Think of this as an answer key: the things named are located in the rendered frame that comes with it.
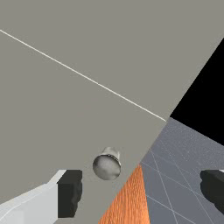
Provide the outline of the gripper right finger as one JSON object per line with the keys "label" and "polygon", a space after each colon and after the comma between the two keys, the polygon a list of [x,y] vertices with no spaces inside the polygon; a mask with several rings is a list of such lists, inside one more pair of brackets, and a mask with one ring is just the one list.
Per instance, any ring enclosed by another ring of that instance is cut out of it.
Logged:
{"label": "gripper right finger", "polygon": [[224,172],[221,170],[204,170],[199,175],[202,194],[224,214]]}

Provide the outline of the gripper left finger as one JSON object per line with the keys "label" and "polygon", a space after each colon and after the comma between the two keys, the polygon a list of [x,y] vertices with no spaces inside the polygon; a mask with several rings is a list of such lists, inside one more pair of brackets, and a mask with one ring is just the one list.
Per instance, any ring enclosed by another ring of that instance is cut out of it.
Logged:
{"label": "gripper left finger", "polygon": [[59,170],[45,184],[0,205],[0,224],[54,224],[73,218],[82,195],[82,171]]}

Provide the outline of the pale grey cabinet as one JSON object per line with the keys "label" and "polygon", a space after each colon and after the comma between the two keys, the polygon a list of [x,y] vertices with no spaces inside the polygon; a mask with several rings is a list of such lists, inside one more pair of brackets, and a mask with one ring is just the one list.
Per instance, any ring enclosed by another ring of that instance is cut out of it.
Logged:
{"label": "pale grey cabinet", "polygon": [[141,167],[152,224],[224,224],[224,146],[172,119],[223,39],[224,0],[0,0],[0,206],[81,170],[60,224],[98,224]]}

